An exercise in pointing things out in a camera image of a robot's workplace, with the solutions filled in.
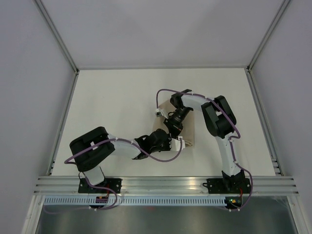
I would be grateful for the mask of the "beige cloth napkin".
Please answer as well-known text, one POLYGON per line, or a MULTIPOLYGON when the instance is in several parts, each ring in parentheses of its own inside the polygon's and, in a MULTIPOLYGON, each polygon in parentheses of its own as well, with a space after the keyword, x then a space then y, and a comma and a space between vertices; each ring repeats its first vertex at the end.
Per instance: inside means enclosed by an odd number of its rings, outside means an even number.
MULTIPOLYGON (((166 113, 173 112, 176 108, 170 103, 169 100, 159 105, 160 109, 163 109, 166 113)), ((164 116, 156 117, 153 123, 152 131, 162 129, 166 133, 169 132, 168 128, 163 123, 165 120, 164 116)), ((187 147, 195 145, 195 116, 194 112, 190 111, 182 122, 183 130, 180 135, 183 137, 187 147)))

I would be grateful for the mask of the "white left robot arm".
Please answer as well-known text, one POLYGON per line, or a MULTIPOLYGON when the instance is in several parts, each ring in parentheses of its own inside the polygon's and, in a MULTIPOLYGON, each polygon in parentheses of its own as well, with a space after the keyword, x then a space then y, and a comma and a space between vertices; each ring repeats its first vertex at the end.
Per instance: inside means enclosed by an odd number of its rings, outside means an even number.
POLYGON ((170 151, 170 141, 170 135, 162 129, 133 140, 121 141, 109 134, 104 127, 97 127, 71 141, 69 147, 76 156, 73 163, 87 177, 89 187, 95 193, 102 193, 106 189, 106 180, 100 163, 108 156, 127 156, 133 160, 142 160, 154 152, 170 151))

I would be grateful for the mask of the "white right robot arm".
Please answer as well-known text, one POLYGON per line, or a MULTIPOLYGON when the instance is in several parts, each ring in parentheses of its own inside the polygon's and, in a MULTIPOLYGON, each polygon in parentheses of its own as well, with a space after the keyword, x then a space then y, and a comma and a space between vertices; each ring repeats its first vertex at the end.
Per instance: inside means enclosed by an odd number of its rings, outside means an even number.
POLYGON ((197 110, 203 114, 208 132, 215 137, 222 160, 221 187, 226 193, 239 193, 245 186, 244 170, 238 166, 235 156, 234 136, 237 132, 236 118, 224 96, 214 99, 203 95, 191 94, 186 89, 171 95, 170 103, 175 111, 164 120, 172 139, 177 139, 183 130, 183 120, 190 111, 197 110))

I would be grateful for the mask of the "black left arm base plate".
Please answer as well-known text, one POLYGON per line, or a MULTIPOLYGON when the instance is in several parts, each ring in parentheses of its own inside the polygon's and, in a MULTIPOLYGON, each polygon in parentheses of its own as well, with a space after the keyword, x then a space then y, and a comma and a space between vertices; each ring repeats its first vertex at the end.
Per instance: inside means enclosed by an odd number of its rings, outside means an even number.
POLYGON ((107 178, 98 185, 91 185, 86 178, 80 179, 78 186, 79 194, 119 194, 122 187, 121 178, 107 178))

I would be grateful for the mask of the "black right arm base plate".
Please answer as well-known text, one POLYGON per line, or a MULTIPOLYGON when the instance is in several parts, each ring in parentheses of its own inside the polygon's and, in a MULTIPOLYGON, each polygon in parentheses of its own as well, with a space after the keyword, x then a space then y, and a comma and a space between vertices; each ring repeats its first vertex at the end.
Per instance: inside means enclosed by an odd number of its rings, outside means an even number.
POLYGON ((203 185, 208 189, 209 194, 249 194, 252 188, 248 178, 239 180, 209 178, 203 185))

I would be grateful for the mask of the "aluminium mounting rail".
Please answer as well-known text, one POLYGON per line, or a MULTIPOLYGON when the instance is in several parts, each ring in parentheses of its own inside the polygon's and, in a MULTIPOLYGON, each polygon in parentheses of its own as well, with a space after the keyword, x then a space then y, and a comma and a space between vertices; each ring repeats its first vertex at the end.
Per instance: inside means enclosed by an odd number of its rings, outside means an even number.
MULTIPOLYGON (((121 178, 123 195, 207 195, 203 176, 152 176, 121 178)), ((77 176, 40 176, 33 189, 35 195, 77 195, 77 176)), ((253 196, 298 196, 299 190, 291 176, 254 176, 253 196)))

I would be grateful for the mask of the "right aluminium frame post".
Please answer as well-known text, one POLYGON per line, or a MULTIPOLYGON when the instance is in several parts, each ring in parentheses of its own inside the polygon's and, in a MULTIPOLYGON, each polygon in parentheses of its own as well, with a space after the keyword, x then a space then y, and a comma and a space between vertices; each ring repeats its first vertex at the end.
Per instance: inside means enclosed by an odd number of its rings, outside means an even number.
POLYGON ((257 47, 252 59, 250 60, 249 64, 247 65, 246 69, 248 71, 252 70, 252 68, 255 66, 259 56, 261 55, 263 49, 269 42, 269 39, 273 35, 275 29, 277 28, 278 24, 282 20, 285 12, 287 11, 288 7, 290 6, 292 0, 283 0, 281 5, 279 6, 273 20, 271 21, 268 29, 266 30, 264 37, 262 38, 259 46, 257 47))

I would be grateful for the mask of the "aluminium frame post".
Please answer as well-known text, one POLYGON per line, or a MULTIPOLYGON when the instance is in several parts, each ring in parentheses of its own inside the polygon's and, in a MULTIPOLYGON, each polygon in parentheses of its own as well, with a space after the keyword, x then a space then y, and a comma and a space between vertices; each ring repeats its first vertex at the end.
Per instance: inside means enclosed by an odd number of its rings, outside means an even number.
POLYGON ((58 47, 60 48, 63 56, 65 57, 65 60, 71 67, 71 69, 74 71, 75 74, 79 72, 78 67, 76 66, 76 63, 74 62, 67 46, 65 45, 59 31, 57 30, 48 10, 46 9, 43 1, 41 0, 34 0, 33 1, 36 8, 38 9, 39 13, 41 14, 42 18, 44 19, 45 23, 47 24, 50 32, 52 33, 52 36, 56 40, 58 47))
POLYGON ((259 56, 261 55, 263 49, 269 42, 269 39, 273 35, 275 29, 277 28, 278 24, 282 20, 285 12, 287 11, 288 7, 290 6, 292 0, 283 0, 281 5, 279 6, 273 20, 271 21, 268 29, 266 30, 264 37, 262 38, 259 46, 257 47, 252 59, 250 60, 249 64, 247 65, 246 69, 248 71, 252 70, 252 68, 255 66, 259 56))

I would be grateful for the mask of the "left aluminium frame post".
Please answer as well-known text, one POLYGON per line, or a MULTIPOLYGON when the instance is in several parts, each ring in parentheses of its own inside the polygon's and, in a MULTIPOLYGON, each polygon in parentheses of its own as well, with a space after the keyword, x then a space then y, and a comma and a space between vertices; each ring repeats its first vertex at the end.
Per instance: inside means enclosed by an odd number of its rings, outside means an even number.
POLYGON ((33 1, 36 8, 38 9, 39 13, 41 14, 42 18, 44 19, 45 23, 47 24, 50 32, 52 33, 52 36, 56 40, 58 47, 60 48, 63 56, 65 57, 65 60, 71 67, 71 69, 74 71, 75 74, 79 72, 78 67, 76 66, 76 63, 74 62, 67 46, 65 45, 59 31, 57 30, 48 10, 46 9, 43 1, 41 0, 34 0, 33 1))

